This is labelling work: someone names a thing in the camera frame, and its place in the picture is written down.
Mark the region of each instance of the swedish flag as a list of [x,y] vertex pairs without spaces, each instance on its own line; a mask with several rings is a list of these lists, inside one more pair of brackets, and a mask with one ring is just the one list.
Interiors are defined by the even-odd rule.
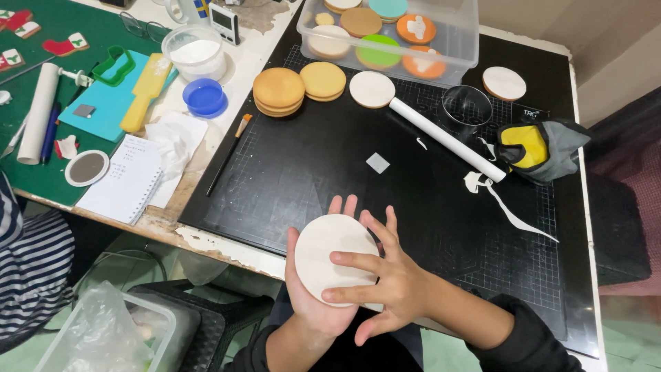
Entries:
[[209,16],[209,3],[213,0],[193,0],[193,4],[198,9],[198,14],[200,18],[206,18]]

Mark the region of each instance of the yellow spatula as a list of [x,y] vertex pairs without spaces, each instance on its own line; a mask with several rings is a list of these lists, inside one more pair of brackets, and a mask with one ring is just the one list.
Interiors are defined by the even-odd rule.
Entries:
[[126,132],[137,132],[142,127],[142,120],[147,113],[149,102],[161,94],[163,84],[172,69],[170,62],[162,53],[152,53],[147,65],[137,79],[132,93],[136,96],[131,107],[120,123]]

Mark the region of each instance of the table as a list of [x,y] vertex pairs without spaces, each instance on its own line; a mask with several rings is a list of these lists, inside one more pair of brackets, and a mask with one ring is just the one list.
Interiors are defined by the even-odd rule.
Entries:
[[[75,1],[115,13],[119,13],[120,11],[118,9],[102,5],[96,1]],[[229,239],[215,236],[207,232],[181,225],[177,223],[176,220],[187,200],[189,199],[197,182],[199,181],[202,172],[213,156],[215,149],[219,146],[225,132],[227,132],[227,129],[232,124],[233,119],[239,112],[239,109],[243,104],[243,99],[248,95],[251,89],[254,76],[256,76],[264,67],[266,60],[272,53],[277,44],[277,41],[280,39],[300,4],[300,0],[296,1],[295,3],[280,3],[278,7],[282,10],[282,12],[275,15],[274,20],[272,21],[272,29],[267,30],[264,34],[257,30],[266,30],[268,28],[268,24],[271,23],[270,19],[267,19],[268,17],[263,17],[264,12],[260,13],[259,11],[251,11],[250,9],[241,9],[242,14],[245,15],[246,19],[251,20],[252,24],[248,24],[248,28],[241,27],[240,35],[242,38],[242,43],[240,47],[232,46],[229,44],[225,44],[223,46],[225,51],[233,60],[227,76],[224,77],[221,81],[229,98],[229,108],[221,116],[212,120],[215,126],[210,126],[210,129],[205,136],[205,140],[202,142],[202,145],[188,165],[182,181],[180,182],[175,194],[165,209],[148,207],[146,212],[135,226],[128,226],[77,207],[71,208],[58,205],[57,203],[40,198],[38,195],[30,195],[23,193],[20,190],[17,190],[17,193],[27,197],[30,200],[37,201],[45,205],[68,210],[69,212],[80,214],[82,216],[86,216],[88,218],[119,227],[123,230],[133,232],[134,234],[140,234],[160,242],[178,246],[182,249],[197,252],[199,254],[204,254],[220,261],[225,261],[233,265],[238,265],[240,267],[250,269],[251,271],[283,280],[284,260],[282,257],[269,254],[265,251],[252,248],[250,246],[246,246]],[[174,21],[170,20],[165,10],[161,6],[154,4],[149,0],[137,0],[129,12],[135,18],[143,21],[157,21],[171,28],[178,26],[176,23],[174,23]],[[562,54],[568,57],[570,56],[566,48],[556,44],[551,44],[539,40],[530,40],[525,37],[515,36],[506,32],[483,26],[481,26],[480,32],[481,34],[503,38],[512,42],[548,50],[550,52]],[[571,65],[570,74],[572,82],[574,112],[576,113],[575,119],[578,122],[576,84],[573,74],[573,67]],[[162,95],[155,102],[154,107],[151,109],[151,118],[156,119],[167,110],[185,111],[186,106],[180,99],[180,94],[184,86],[185,81],[178,77],[168,88],[167,93]],[[587,207],[587,198],[585,197],[586,185],[583,167],[581,172],[581,192],[584,196],[584,211],[586,213],[586,222],[588,225],[587,243],[590,260],[590,276],[592,278],[592,296],[594,298],[594,310],[596,313],[598,326],[598,344],[596,345],[596,348],[598,349],[598,354],[602,355],[602,358],[592,359],[587,357],[580,357],[580,359],[586,370],[605,371],[605,352],[603,350],[603,336],[601,333],[601,320],[599,314],[599,298],[596,285],[596,266],[594,261],[592,234],[590,230],[590,216]],[[442,329],[438,324],[431,322],[429,319],[420,319],[416,322],[428,328],[449,333],[447,330]]]

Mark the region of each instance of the spiral notebook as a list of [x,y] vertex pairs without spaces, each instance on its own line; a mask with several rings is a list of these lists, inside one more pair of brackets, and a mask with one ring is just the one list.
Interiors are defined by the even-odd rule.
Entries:
[[127,134],[110,159],[108,173],[87,189],[76,206],[134,225],[162,176],[158,144]]

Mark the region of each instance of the small gray square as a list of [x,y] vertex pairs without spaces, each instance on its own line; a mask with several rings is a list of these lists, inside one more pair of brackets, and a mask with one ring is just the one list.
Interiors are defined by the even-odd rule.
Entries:
[[78,107],[76,107],[76,109],[73,111],[73,114],[83,118],[91,118],[92,113],[96,109],[96,107],[90,105],[78,105]]
[[374,169],[378,174],[383,173],[385,168],[390,166],[390,163],[385,161],[385,159],[383,159],[381,155],[377,153],[374,153],[372,156],[370,156],[366,163],[369,164],[369,166],[372,167],[372,169]]

